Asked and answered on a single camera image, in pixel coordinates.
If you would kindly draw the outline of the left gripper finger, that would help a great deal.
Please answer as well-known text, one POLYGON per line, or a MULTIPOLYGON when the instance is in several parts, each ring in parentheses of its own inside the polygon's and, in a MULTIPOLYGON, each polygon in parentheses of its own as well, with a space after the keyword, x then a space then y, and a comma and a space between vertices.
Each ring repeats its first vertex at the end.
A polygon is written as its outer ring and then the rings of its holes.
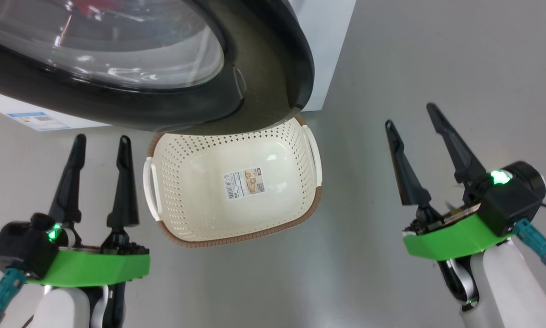
POLYGON ((107 226, 113 233, 119 233, 126 227, 136 227, 140 224, 133 150, 131 140, 125 135, 119 140, 116 166, 119 171, 118 183, 114 205, 107 217, 107 226))
POLYGON ((48 215, 64 228, 73 228, 75 223, 82 220, 82 213, 79 210, 79 193, 85 156, 86 136, 80 133, 74 139, 48 212, 48 215))

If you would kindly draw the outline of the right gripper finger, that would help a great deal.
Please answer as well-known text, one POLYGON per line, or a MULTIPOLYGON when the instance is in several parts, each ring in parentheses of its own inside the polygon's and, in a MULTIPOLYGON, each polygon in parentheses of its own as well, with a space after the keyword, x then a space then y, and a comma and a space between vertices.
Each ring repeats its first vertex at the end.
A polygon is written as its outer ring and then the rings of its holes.
POLYGON ((481 191, 478 188, 481 184, 490 185, 490 175, 435 103, 427 104, 427 112, 449 152, 456 182, 464 185, 464 203, 479 202, 481 191))
POLYGON ((408 162, 408 158, 404 153, 404 142, 392 120, 385 122, 385 131, 402 205, 416 206, 416 219, 423 224, 433 224, 440 221, 442 215, 431 206, 431 195, 423 188, 410 162, 408 162))

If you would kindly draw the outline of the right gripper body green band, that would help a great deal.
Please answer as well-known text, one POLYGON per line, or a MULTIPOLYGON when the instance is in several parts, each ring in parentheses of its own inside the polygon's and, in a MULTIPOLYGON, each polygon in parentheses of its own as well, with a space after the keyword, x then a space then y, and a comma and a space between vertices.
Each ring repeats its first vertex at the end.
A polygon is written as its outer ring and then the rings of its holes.
POLYGON ((403 230, 403 243, 408 254, 434 261, 475 255, 507 241, 512 232, 498 236, 480 218, 480 205, 461 207, 446 217, 446 225, 418 233, 403 230))

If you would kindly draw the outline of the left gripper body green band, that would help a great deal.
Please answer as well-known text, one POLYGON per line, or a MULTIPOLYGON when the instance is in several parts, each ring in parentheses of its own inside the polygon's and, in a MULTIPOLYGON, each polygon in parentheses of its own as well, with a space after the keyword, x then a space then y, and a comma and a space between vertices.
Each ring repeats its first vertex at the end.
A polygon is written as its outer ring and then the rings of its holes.
POLYGON ((150 250, 111 232, 100 246, 82 244, 69 228, 31 229, 27 233, 27 274, 31 284, 58 288, 116 285, 149 274, 150 250))

